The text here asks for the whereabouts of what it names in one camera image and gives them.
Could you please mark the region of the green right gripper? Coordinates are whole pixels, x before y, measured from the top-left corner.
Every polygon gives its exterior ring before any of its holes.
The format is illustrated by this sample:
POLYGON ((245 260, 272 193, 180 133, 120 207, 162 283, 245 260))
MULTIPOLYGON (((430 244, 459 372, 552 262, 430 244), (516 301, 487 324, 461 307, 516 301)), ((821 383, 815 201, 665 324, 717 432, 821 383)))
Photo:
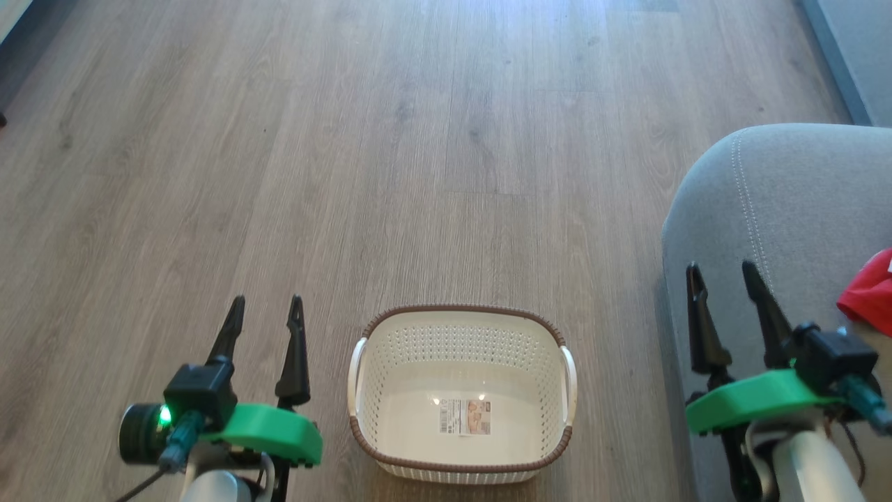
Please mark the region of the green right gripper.
MULTIPOLYGON (((790 367, 783 344, 792 328, 754 261, 743 260, 741 271, 758 314, 764 342, 762 361, 770 371, 720 386, 687 404, 686 420, 693 434, 724 431, 752 420, 838 403, 836 396, 813 391, 793 369, 777 370, 790 367)), ((718 337, 707 304, 707 286, 694 261, 687 266, 686 282, 691 369, 695 374, 727 375, 732 356, 718 337)))

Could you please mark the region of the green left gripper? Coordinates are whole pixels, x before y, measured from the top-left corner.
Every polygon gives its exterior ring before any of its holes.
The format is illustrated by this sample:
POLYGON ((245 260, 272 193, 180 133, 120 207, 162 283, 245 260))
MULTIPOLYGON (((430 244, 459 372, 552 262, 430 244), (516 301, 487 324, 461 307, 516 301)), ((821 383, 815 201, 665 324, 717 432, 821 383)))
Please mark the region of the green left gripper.
MULTIPOLYGON (((245 296, 239 295, 227 312, 206 363, 233 361, 235 346, 243 329, 245 296)), ((277 407, 269 404, 240 403, 229 422, 217 432, 204 432, 202 441, 223 442, 252 449, 291 464, 319 465, 323 460, 324 439, 315 423, 290 410, 310 401, 309 363, 303 301, 292 298, 286 327, 289 341, 281 376, 275 388, 277 407)))

